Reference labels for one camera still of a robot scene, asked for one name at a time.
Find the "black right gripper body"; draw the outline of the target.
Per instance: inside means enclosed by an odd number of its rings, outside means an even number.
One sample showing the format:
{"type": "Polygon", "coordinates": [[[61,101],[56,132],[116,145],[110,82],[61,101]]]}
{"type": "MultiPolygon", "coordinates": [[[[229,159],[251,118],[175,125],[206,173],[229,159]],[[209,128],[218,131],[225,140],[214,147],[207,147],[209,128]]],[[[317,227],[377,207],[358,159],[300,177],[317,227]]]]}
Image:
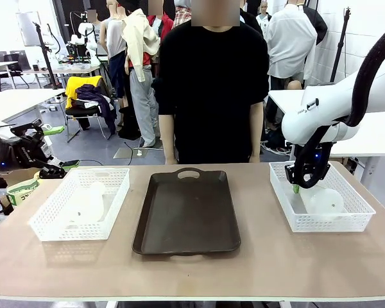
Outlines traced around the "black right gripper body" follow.
{"type": "Polygon", "coordinates": [[[316,148],[295,146],[295,163],[291,183],[310,189],[325,178],[330,166],[332,142],[324,142],[316,148]]]}

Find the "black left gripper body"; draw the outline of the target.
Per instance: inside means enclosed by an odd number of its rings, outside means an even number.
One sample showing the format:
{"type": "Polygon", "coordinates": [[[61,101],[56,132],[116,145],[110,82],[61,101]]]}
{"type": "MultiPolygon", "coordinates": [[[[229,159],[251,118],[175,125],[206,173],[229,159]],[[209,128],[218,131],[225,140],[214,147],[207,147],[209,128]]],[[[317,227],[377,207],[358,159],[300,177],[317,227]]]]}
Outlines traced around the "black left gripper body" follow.
{"type": "Polygon", "coordinates": [[[45,151],[42,133],[0,139],[0,169],[29,169],[48,167],[52,154],[45,151]]]}

